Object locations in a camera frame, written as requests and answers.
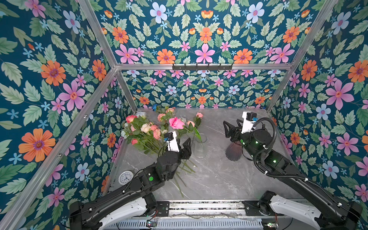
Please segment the clear glass vase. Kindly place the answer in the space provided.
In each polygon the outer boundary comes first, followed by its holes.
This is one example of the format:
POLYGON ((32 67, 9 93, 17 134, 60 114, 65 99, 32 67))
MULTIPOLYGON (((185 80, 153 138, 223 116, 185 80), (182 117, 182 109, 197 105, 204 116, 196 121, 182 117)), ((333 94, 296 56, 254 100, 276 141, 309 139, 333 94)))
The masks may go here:
POLYGON ((204 133, 199 133, 198 136, 194 136, 194 155, 198 159, 203 159, 207 155, 207 136, 204 133))

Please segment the pink tulip flower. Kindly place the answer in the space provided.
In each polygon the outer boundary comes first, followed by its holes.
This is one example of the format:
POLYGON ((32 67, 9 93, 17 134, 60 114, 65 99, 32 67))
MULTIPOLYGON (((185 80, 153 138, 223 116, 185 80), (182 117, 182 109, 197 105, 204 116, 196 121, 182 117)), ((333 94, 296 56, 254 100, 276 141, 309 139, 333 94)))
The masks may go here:
POLYGON ((188 133, 191 133, 194 135, 194 137, 199 141, 202 142, 202 137, 193 121, 187 121, 187 130, 188 133))

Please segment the hot pink rose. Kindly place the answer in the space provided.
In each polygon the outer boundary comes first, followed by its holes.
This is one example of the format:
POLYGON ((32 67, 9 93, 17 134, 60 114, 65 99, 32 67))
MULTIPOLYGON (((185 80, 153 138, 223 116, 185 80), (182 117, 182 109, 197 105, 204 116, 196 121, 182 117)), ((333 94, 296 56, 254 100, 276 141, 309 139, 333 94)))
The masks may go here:
POLYGON ((191 133, 188 133, 187 130, 187 121, 183 118, 172 118, 170 119, 170 124, 169 124, 169 132, 173 132, 175 131, 177 134, 177 138, 184 138, 184 137, 188 137, 188 138, 193 138, 194 135, 191 133))

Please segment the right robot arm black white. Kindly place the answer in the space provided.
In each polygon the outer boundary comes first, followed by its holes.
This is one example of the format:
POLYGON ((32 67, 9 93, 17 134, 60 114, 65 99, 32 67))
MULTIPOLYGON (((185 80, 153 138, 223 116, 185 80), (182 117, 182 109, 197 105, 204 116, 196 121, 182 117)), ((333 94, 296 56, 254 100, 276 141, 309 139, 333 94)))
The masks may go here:
POLYGON ((273 211, 289 216, 317 230, 354 230, 363 211, 360 204, 346 202, 319 186, 281 153, 273 150, 277 127, 272 119, 237 120, 238 126, 225 121, 226 138, 239 142, 255 167, 264 175, 288 185, 309 201, 308 205, 288 200, 267 191, 258 201, 263 214, 273 211))

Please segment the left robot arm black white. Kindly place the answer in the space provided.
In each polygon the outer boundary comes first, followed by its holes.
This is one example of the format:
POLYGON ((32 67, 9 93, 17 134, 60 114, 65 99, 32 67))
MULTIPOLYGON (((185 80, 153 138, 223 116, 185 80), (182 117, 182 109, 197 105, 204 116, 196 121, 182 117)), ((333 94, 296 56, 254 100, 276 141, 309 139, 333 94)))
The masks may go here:
POLYGON ((74 202, 70 205, 69 228, 71 230, 104 230, 123 220, 149 216, 157 211, 153 192, 174 178, 183 160, 192 154, 191 139, 187 139, 178 151, 172 151, 174 144, 157 162, 139 170, 133 178, 120 188, 88 203, 74 202))

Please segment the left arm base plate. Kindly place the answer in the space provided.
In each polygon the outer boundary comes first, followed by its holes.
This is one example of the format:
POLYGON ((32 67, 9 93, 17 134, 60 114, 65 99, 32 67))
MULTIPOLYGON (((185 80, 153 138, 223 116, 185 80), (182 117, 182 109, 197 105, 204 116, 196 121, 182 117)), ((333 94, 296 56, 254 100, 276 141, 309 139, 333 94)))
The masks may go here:
POLYGON ((169 201, 157 201, 157 206, 153 214, 154 217, 168 217, 170 211, 169 201))

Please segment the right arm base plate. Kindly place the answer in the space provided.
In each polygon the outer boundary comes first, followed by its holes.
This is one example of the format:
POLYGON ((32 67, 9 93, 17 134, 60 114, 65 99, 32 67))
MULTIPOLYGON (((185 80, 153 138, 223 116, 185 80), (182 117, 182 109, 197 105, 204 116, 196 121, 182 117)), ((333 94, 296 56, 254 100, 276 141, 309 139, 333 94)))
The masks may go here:
POLYGON ((271 208, 271 199, 276 196, 276 193, 266 191, 259 200, 244 200, 244 210, 247 216, 272 216, 280 214, 271 208))

